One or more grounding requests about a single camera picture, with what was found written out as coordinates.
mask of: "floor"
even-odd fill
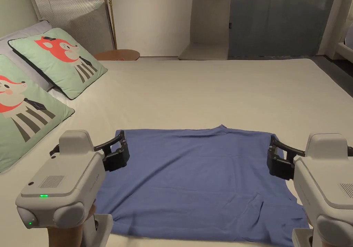
[[[326,56],[311,57],[248,57],[237,58],[230,57],[229,60],[285,60],[309,58],[314,61],[330,78],[335,81],[343,90],[353,97],[353,64],[348,60],[330,60]],[[178,60],[177,57],[146,57],[139,58],[139,61],[155,60]]]

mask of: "white pillow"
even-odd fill
[[[54,97],[55,99],[59,100],[61,103],[65,105],[69,105],[70,99],[68,99],[66,96],[64,96],[57,88],[51,88],[48,91],[48,94]]]
[[[42,87],[44,90],[48,91],[50,88],[54,87],[50,82],[46,81],[35,69],[33,69],[27,62],[20,58],[17,54],[12,51],[9,46],[8,41],[12,39],[27,38],[35,35],[42,34],[48,30],[52,29],[52,25],[48,21],[42,21],[31,27],[16,31],[0,38],[0,54],[7,56],[18,68],[20,68],[27,76]]]

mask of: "bed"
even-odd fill
[[[339,132],[353,144],[353,99],[309,59],[102,64],[108,72],[76,99],[71,101],[50,91],[74,108],[75,114],[0,175],[2,246],[47,246],[46,230],[27,230],[14,202],[68,129],[86,129],[94,145],[113,138],[117,129],[199,129],[221,124],[275,133],[282,142],[299,149],[305,149],[310,132]],[[287,185],[297,196],[293,183]],[[215,246],[211,242],[119,235],[110,235],[107,246],[181,244]]]

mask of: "wall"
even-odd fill
[[[192,0],[113,0],[118,48],[177,56],[189,43]]]
[[[31,0],[0,0],[0,37],[38,22]]]

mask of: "cartoon fox print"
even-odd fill
[[[35,42],[57,59],[74,66],[83,83],[97,72],[97,69],[92,66],[90,61],[78,54],[79,47],[77,45],[71,45],[65,40],[49,37],[42,37],[41,40],[36,40]]]
[[[25,142],[55,117],[43,104],[25,98],[26,88],[25,81],[14,83],[0,75],[0,113],[12,119]]]

